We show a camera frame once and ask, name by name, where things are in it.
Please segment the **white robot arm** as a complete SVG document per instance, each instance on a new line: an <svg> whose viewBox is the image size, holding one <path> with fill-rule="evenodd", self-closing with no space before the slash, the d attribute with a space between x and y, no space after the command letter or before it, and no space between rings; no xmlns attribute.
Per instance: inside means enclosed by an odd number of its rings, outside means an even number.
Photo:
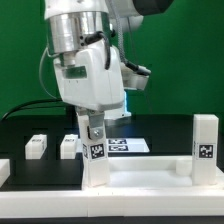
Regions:
<svg viewBox="0 0 224 224"><path fill-rule="evenodd" d="M123 33L174 0L45 0L49 54L62 100L89 117L87 135L104 137L104 113L124 90L145 88L150 71L125 58Z"/></svg>

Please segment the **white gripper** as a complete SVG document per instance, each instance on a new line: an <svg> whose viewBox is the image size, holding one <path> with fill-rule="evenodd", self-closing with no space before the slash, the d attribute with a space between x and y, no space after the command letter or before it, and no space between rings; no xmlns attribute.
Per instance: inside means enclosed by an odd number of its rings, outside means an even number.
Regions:
<svg viewBox="0 0 224 224"><path fill-rule="evenodd" d="M58 59L53 61L59 93L66 103L89 109L89 134L92 140L102 139L104 113L120 108L124 101L123 81L116 50L111 47L111 63L105 69L103 41L88 45L76 53L75 66L68 71Z"/></svg>

